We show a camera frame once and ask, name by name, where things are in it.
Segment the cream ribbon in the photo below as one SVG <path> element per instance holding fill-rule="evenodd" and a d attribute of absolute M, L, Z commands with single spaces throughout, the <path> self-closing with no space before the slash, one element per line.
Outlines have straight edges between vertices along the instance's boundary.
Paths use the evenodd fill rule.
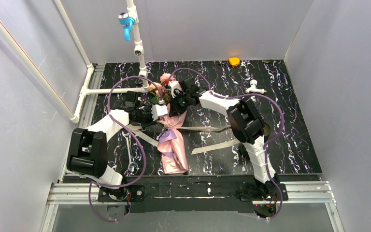
<path fill-rule="evenodd" d="M 161 158 L 157 145 L 159 138 L 167 129 L 162 121 L 158 121 L 149 129 L 137 125 L 129 125 L 128 128 L 145 145 L 147 156 L 152 159 Z M 217 121 L 205 119 L 202 122 L 192 122 L 187 119 L 178 130 L 184 138 L 186 156 L 200 153 L 224 157 L 234 155 L 235 158 L 241 156 L 238 148 L 240 143 L 233 137 L 229 122 L 224 117 L 219 117 Z"/>

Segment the pink rose flower bunch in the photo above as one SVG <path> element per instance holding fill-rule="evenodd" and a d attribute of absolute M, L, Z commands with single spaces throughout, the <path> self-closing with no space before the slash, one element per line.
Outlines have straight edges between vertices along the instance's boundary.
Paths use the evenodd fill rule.
<path fill-rule="evenodd" d="M 162 93 L 162 98 L 166 104 L 170 102 L 171 91 L 169 90 L 168 84 L 170 81 L 176 81 L 175 77 L 169 74 L 164 73 L 160 77 L 160 82 L 154 82 L 157 88 L 154 85 L 149 85 L 148 90 L 150 93 L 154 94 L 159 99 L 159 92 Z"/>

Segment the pink bouquet wrapping paper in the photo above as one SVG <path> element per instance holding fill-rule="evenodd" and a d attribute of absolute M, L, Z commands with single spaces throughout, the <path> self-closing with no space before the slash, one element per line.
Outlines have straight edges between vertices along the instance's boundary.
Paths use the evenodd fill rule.
<path fill-rule="evenodd" d="M 187 112 L 173 117 L 168 115 L 160 117 L 163 126 L 167 128 L 159 138 L 157 145 L 165 174 L 183 174 L 189 171 L 184 138 L 178 130 L 183 126 L 186 114 Z"/>

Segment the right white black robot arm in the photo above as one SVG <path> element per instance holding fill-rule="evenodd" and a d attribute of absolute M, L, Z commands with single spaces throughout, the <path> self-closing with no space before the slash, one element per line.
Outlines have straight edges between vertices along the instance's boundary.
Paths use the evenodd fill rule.
<path fill-rule="evenodd" d="M 200 105 L 224 115 L 234 137 L 249 156 L 255 179 L 263 184 L 274 181 L 275 170 L 269 165 L 269 156 L 264 147 L 266 123 L 252 98 L 222 96 L 200 88 L 191 78 L 180 82 L 167 81 L 166 89 L 171 92 L 170 116 L 182 114 L 191 105 Z"/>

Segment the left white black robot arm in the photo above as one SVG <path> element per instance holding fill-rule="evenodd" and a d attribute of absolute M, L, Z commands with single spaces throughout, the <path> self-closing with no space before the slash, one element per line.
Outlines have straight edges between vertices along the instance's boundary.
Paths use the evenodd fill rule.
<path fill-rule="evenodd" d="M 141 106 L 139 97 L 138 92 L 128 91 L 117 109 L 91 126 L 73 130 L 66 161 L 68 171 L 84 175 L 108 189 L 127 186 L 122 174 L 108 165 L 108 141 L 120 131 L 128 138 L 134 137 L 128 127 L 130 123 L 153 122 L 151 108 Z"/>

